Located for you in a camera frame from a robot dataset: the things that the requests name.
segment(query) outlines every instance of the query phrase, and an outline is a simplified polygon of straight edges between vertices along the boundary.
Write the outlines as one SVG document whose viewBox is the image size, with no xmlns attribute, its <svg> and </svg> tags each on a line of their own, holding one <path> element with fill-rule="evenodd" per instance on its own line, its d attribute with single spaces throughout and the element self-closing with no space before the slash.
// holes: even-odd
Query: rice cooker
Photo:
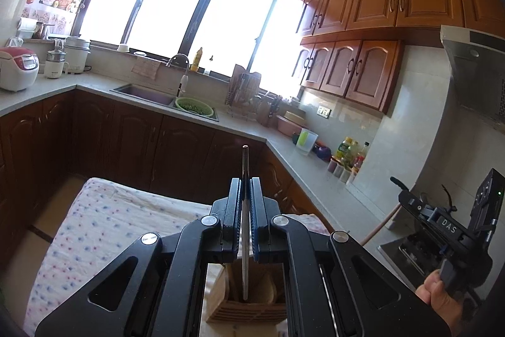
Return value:
<svg viewBox="0 0 505 337">
<path fill-rule="evenodd" d="M 0 88 L 17 92 L 33 85 L 39 58 L 26 48 L 0 48 Z"/>
<path fill-rule="evenodd" d="M 77 36 L 69 36 L 65 41 L 68 73 L 82 73 L 88 58 L 90 41 Z"/>
</svg>

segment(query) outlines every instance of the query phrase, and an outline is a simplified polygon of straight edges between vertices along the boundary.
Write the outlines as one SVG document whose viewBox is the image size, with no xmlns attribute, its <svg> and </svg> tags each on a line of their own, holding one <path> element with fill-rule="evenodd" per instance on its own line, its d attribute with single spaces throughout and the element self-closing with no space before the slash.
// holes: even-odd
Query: range hood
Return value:
<svg viewBox="0 0 505 337">
<path fill-rule="evenodd" d="M 460 105 L 494 123 L 505 123 L 505 39 L 464 27 L 442 25 Z"/>
</svg>

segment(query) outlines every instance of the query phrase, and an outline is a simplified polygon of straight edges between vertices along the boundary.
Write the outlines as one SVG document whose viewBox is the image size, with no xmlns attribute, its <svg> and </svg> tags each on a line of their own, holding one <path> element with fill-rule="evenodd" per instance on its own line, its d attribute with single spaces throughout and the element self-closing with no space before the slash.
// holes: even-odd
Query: paper towel roll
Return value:
<svg viewBox="0 0 505 337">
<path fill-rule="evenodd" d="M 37 27 L 37 19 L 22 17 L 18 23 L 18 30 L 24 32 L 34 32 Z"/>
</svg>

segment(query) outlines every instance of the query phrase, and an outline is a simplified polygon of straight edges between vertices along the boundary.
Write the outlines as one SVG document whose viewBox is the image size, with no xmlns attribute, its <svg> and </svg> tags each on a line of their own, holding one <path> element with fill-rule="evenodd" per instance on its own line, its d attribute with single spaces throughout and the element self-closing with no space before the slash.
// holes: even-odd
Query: hand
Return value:
<svg viewBox="0 0 505 337">
<path fill-rule="evenodd" d="M 448 324 L 453 335 L 458 334 L 463 308 L 445 291 L 438 270 L 426 277 L 424 284 L 421 284 L 416 290 L 416 295 L 426 304 L 431 305 L 433 310 Z"/>
</svg>

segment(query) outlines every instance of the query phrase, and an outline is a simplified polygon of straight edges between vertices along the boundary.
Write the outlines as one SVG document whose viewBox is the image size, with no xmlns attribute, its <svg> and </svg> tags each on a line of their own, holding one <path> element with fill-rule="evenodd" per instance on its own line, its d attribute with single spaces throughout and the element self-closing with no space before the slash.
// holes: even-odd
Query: kitchen sink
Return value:
<svg viewBox="0 0 505 337">
<path fill-rule="evenodd" d="M 168 95 L 167 93 L 158 92 L 154 89 L 145 88 L 137 85 L 125 85 L 120 88 L 111 89 L 113 92 L 121 93 L 123 95 L 134 96 L 138 99 L 146 100 L 148 102 L 158 103 L 159 105 L 167 106 L 176 111 L 186 112 L 182 109 L 179 109 L 175 105 L 175 97 L 172 95 Z M 216 109 L 214 109 L 214 114 L 211 117 L 197 115 L 196 113 L 191 113 L 192 115 L 203 117 L 205 119 L 213 120 L 214 122 L 219 122 L 218 114 L 216 113 Z"/>
<path fill-rule="evenodd" d="M 122 93 L 128 96 L 135 96 L 143 100 L 147 100 L 149 102 L 158 103 L 163 106 L 170 106 L 175 100 L 175 97 L 171 95 L 167 95 L 163 92 L 158 92 L 154 89 L 143 88 L 141 86 L 136 85 L 125 85 L 120 88 L 112 89 L 113 92 Z"/>
</svg>

